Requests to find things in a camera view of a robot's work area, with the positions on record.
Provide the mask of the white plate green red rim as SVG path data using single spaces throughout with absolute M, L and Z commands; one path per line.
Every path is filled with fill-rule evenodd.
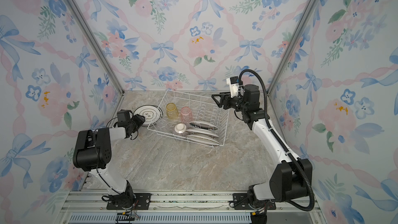
M 218 130 L 218 127 L 206 121 L 191 121 L 189 125 L 206 130 Z

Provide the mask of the white plate dark rim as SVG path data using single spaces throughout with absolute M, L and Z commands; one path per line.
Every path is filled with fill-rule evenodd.
M 144 127 L 154 126 L 155 123 L 163 118 L 163 111 L 155 106 L 152 106 L 144 111 L 145 123 Z

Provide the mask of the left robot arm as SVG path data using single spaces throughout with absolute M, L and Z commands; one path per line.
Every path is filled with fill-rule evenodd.
M 111 142 L 130 138 L 145 121 L 144 116 L 131 110 L 120 110 L 113 126 L 78 133 L 74 166 L 95 176 L 107 189 L 102 200 L 116 208 L 132 209 L 137 200 L 128 180 L 111 163 Z

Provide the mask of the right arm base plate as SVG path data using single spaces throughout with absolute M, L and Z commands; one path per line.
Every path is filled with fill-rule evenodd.
M 234 193 L 229 206 L 235 210 L 259 211 L 267 206 L 267 210 L 276 210 L 275 202 L 271 200 L 258 200 L 248 193 Z

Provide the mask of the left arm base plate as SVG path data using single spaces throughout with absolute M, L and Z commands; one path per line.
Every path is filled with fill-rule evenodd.
M 107 203 L 107 210 L 148 210 L 151 202 L 150 193 L 133 194 L 131 197 L 126 195 L 102 196 L 102 200 Z

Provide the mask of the white plate gold rim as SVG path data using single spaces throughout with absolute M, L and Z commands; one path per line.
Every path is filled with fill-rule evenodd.
M 145 122 L 142 125 L 143 127 L 155 125 L 163 117 L 162 110 L 158 106 L 154 105 L 140 106 L 133 112 L 133 114 L 145 117 Z

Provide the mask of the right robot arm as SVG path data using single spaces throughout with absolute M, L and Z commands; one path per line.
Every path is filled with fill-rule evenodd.
M 286 202 L 302 211 L 313 210 L 313 166 L 308 159 L 302 159 L 293 152 L 277 133 L 266 108 L 260 107 L 258 86 L 246 85 L 242 96 L 222 92 L 211 97 L 219 108 L 232 108 L 242 114 L 243 122 L 260 139 L 274 163 L 273 173 L 266 182 L 249 187 L 247 199 L 250 206 L 263 208 L 268 202 Z

